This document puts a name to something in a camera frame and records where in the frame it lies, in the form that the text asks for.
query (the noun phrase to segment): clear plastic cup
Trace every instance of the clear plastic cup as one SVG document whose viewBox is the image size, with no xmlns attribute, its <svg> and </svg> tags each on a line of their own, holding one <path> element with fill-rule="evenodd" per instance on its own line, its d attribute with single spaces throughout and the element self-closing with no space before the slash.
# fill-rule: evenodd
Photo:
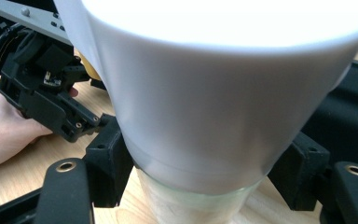
<svg viewBox="0 0 358 224">
<path fill-rule="evenodd" d="M 170 188 L 137 169 L 146 201 L 159 224 L 228 224 L 258 187 L 225 194 L 199 194 Z"/>
</svg>

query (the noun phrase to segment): brass insert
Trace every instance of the brass insert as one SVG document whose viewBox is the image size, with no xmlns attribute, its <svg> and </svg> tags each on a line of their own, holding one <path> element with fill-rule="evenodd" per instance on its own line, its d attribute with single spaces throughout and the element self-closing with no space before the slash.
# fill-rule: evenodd
<svg viewBox="0 0 358 224">
<path fill-rule="evenodd" d="M 358 166 L 355 165 L 347 165 L 345 166 L 347 171 L 353 175 L 358 175 Z"/>
<path fill-rule="evenodd" d="M 61 165 L 57 166 L 56 171 L 60 173 L 68 172 L 75 169 L 76 163 L 74 161 L 66 161 Z"/>
</svg>

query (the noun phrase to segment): white cup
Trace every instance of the white cup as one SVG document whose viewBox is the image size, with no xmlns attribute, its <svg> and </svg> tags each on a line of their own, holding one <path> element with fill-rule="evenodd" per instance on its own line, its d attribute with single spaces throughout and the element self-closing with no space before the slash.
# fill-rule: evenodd
<svg viewBox="0 0 358 224">
<path fill-rule="evenodd" d="M 135 162 L 194 193 L 263 179 L 358 51 L 358 1 L 55 3 Z"/>
</svg>

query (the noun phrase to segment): human hand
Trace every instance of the human hand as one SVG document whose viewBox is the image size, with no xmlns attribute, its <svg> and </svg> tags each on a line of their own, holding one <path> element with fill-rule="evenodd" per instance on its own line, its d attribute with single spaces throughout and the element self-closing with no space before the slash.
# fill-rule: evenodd
<svg viewBox="0 0 358 224">
<path fill-rule="evenodd" d="M 77 91 L 70 91 L 72 96 Z M 0 163 L 19 153 L 37 137 L 51 130 L 34 119 L 25 119 L 0 93 Z"/>
</svg>

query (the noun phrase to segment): wooden surface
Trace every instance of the wooden surface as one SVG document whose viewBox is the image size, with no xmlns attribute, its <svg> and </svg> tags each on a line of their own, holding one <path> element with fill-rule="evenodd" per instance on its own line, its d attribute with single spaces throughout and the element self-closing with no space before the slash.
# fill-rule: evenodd
<svg viewBox="0 0 358 224">
<path fill-rule="evenodd" d="M 90 87 L 89 83 L 76 84 L 78 102 L 96 115 L 114 114 L 105 91 Z M 81 158 L 85 147 L 95 135 L 83 136 L 76 143 L 68 143 L 59 136 L 42 137 L 20 154 L 0 165 L 0 205 L 20 197 L 43 184 L 45 171 L 55 161 L 65 158 Z M 241 212 L 234 218 L 236 223 L 319 223 L 321 206 L 314 212 L 293 212 L 266 178 L 250 196 Z M 113 209 L 96 209 L 96 223 L 157 223 L 145 204 L 136 172 L 131 173 L 121 206 Z"/>
</svg>

